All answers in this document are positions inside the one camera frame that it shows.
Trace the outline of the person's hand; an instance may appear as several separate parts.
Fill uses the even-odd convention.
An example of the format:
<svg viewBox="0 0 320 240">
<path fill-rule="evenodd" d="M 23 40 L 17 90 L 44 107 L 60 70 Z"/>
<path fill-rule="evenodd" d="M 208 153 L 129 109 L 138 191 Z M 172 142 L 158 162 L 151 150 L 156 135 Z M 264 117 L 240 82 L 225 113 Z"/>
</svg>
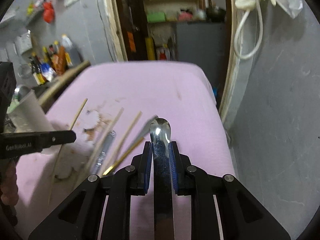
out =
<svg viewBox="0 0 320 240">
<path fill-rule="evenodd" d="M 18 202 L 18 186 L 17 186 L 17 174 L 16 164 L 11 161 L 4 173 L 3 180 L 1 182 L 1 201 L 4 205 L 15 206 Z"/>
</svg>

